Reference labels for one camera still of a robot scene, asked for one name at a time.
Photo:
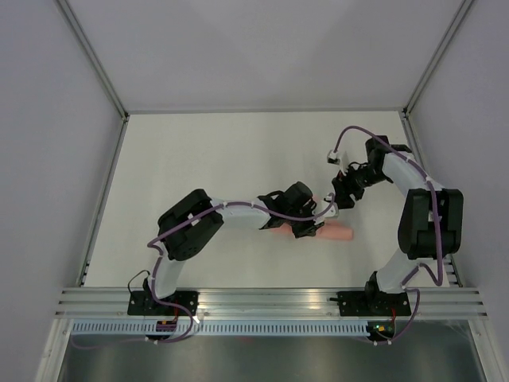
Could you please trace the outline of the pink satin napkin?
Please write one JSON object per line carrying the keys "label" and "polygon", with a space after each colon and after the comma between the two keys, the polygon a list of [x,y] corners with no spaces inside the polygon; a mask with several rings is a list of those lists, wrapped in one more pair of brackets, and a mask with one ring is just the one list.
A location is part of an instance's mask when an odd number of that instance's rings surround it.
{"label": "pink satin napkin", "polygon": [[[354,232],[352,228],[346,227],[342,225],[338,220],[330,218],[321,220],[324,222],[324,226],[317,231],[315,236],[306,236],[306,237],[315,237],[317,239],[325,239],[325,240],[343,240],[348,241],[352,240],[354,236]],[[282,228],[274,228],[274,229],[266,229],[271,231],[272,233],[281,233],[281,234],[291,234],[290,228],[284,224]]]}

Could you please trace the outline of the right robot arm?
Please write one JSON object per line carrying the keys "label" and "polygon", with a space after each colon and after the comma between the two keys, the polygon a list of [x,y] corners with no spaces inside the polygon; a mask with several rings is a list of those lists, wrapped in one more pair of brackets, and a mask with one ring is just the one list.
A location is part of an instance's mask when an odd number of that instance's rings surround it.
{"label": "right robot arm", "polygon": [[395,145],[384,135],[365,143],[367,160],[349,164],[332,179],[338,209],[352,209],[366,188],[387,181],[405,198],[398,225],[398,250],[387,264],[374,272],[365,285],[363,305],[381,314],[391,303],[391,294],[401,294],[420,271],[428,273],[435,286],[444,282],[443,260],[457,252],[462,235],[464,196],[433,180],[416,163],[408,146]]}

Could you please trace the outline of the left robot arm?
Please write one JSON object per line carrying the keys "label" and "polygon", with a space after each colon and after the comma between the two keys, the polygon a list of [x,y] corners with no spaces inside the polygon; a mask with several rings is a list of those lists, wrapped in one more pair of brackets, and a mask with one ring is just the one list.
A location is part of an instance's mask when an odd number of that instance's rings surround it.
{"label": "left robot arm", "polygon": [[198,255],[223,227],[269,230],[287,224],[296,238],[315,236],[335,213],[334,194],[316,201],[298,181],[250,201],[226,201],[195,189],[157,221],[159,232],[147,247],[158,252],[146,306],[157,315],[173,308],[173,294],[185,262]]}

